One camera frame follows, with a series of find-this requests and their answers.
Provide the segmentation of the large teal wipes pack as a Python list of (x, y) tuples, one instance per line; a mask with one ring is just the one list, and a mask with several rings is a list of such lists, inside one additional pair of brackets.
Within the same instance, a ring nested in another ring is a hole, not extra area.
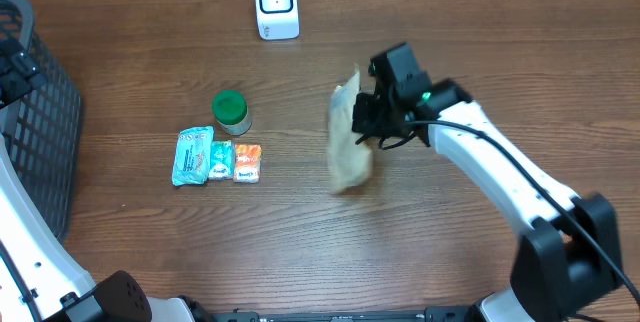
[(180, 132), (172, 168), (172, 184), (202, 185), (211, 169), (212, 126), (192, 127)]

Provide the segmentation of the green lid jar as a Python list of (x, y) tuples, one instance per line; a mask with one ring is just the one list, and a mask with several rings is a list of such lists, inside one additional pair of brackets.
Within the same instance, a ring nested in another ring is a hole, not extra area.
[(212, 101), (212, 112), (221, 128), (232, 136), (246, 133), (252, 117), (244, 96), (236, 90), (223, 90)]

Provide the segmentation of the orange tissue pack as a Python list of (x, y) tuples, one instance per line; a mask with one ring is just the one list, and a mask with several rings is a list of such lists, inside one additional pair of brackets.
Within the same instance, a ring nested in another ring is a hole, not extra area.
[(238, 183), (258, 183), (261, 157), (260, 145), (236, 144), (233, 180)]

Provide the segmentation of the teal tissue pack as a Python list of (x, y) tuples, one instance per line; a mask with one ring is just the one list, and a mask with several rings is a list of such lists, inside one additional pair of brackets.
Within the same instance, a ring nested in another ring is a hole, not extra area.
[(213, 141), (210, 153), (209, 180), (233, 178), (235, 147), (232, 141)]

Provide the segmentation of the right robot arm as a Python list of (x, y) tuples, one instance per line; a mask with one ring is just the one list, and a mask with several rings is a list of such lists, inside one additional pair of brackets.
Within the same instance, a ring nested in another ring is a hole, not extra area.
[(582, 197), (533, 163), (452, 79), (433, 83), (407, 43), (370, 60), (373, 92), (358, 93), (359, 139), (420, 139), (460, 168), (511, 225), (518, 250), (506, 289), (468, 306), (428, 307), (427, 321), (566, 321), (620, 286), (617, 217), (600, 194)]

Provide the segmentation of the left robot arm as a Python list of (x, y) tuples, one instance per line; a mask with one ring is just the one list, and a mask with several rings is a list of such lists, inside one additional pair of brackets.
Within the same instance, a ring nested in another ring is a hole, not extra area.
[(64, 249), (82, 100), (33, 37), (1, 39), (1, 104), (3, 320), (194, 320), (192, 302), (148, 297), (124, 271), (95, 282)]

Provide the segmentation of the beige plastic pouch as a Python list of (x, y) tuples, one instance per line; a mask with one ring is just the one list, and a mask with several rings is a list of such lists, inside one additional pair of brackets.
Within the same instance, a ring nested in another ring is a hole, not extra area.
[(361, 134), (352, 131), (353, 109), (359, 92), (360, 70), (355, 64), (353, 74), (344, 84), (335, 87), (329, 100), (326, 152), (333, 194), (362, 185), (372, 174), (373, 151), (367, 144), (357, 144)]

